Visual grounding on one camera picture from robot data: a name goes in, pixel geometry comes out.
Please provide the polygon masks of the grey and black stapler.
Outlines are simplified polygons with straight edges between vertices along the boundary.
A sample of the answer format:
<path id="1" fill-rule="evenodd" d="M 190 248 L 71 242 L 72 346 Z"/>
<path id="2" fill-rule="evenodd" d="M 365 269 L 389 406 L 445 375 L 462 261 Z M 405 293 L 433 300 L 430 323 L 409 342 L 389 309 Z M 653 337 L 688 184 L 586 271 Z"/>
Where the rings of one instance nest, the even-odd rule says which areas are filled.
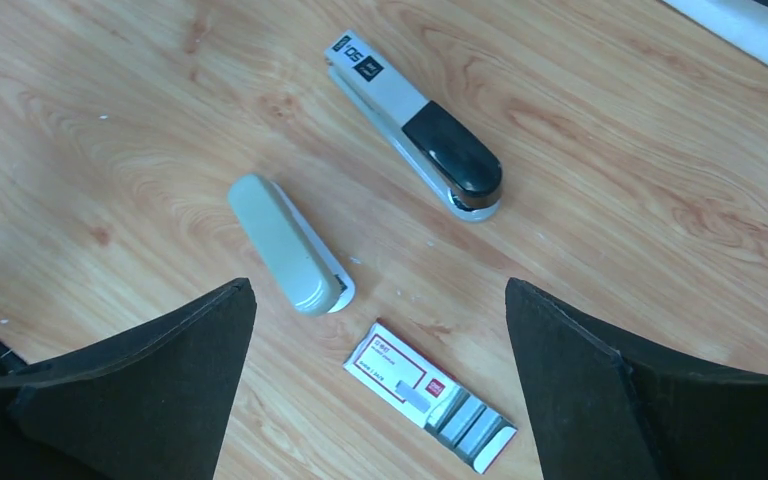
<path id="1" fill-rule="evenodd" d="M 496 213 L 502 164 L 464 124 L 352 30 L 324 55 L 337 87 L 456 218 L 477 223 Z"/>

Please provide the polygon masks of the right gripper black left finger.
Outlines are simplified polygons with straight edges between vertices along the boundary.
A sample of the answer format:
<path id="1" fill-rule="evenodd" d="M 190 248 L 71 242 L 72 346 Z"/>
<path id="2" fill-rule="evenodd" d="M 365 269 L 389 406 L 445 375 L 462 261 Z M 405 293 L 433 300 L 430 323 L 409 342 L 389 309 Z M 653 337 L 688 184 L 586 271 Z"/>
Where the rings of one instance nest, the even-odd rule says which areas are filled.
<path id="1" fill-rule="evenodd" d="M 0 479 L 210 479 L 252 335 L 234 279 L 36 363 L 0 340 Z"/>

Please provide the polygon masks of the small grey-green stapler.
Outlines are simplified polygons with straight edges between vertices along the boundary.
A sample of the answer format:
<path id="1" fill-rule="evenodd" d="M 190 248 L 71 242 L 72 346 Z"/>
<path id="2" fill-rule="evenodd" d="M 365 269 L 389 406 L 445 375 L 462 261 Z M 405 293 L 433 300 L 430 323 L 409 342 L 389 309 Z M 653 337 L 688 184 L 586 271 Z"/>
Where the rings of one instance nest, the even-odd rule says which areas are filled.
<path id="1" fill-rule="evenodd" d="M 296 311 L 321 316 L 352 302 L 355 282 L 280 185 L 247 174 L 231 185 L 227 200 Z"/>

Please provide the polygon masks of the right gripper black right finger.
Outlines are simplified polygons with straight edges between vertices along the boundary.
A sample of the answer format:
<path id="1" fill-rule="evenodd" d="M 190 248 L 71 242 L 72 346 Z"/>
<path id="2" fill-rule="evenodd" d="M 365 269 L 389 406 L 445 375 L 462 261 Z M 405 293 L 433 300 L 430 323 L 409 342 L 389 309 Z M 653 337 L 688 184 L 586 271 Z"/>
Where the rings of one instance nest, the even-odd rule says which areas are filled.
<path id="1" fill-rule="evenodd" d="M 768 479 L 768 375 L 510 279 L 506 322 L 547 479 Z"/>

